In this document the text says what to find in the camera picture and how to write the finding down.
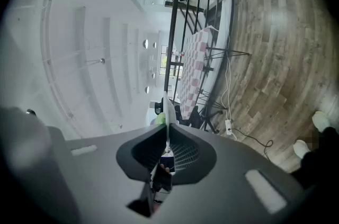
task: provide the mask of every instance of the person's foot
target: person's foot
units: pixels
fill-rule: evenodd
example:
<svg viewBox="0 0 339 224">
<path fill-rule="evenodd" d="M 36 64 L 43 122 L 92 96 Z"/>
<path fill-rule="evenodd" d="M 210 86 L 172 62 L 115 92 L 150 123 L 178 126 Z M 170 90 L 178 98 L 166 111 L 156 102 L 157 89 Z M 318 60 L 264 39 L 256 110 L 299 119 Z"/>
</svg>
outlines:
<svg viewBox="0 0 339 224">
<path fill-rule="evenodd" d="M 295 153 L 298 157 L 301 159 L 304 157 L 304 155 L 308 152 L 310 152 L 310 149 L 307 147 L 307 144 L 303 141 L 298 139 L 294 144 L 293 144 L 293 149 L 295 150 Z"/>
<path fill-rule="evenodd" d="M 330 127 L 329 120 L 324 112 L 316 111 L 312 117 L 314 126 L 319 132 L 323 132 L 325 128 Z"/>
</svg>

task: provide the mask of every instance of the ceiling light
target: ceiling light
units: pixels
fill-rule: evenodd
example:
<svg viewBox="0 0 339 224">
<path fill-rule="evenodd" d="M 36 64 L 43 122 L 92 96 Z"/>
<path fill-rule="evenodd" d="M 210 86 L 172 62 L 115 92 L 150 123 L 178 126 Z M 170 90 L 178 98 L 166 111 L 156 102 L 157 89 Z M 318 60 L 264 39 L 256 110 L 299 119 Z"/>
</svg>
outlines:
<svg viewBox="0 0 339 224">
<path fill-rule="evenodd" d="M 144 40 L 142 43 L 142 46 L 144 46 L 146 49 L 148 48 L 148 40 Z"/>
</svg>

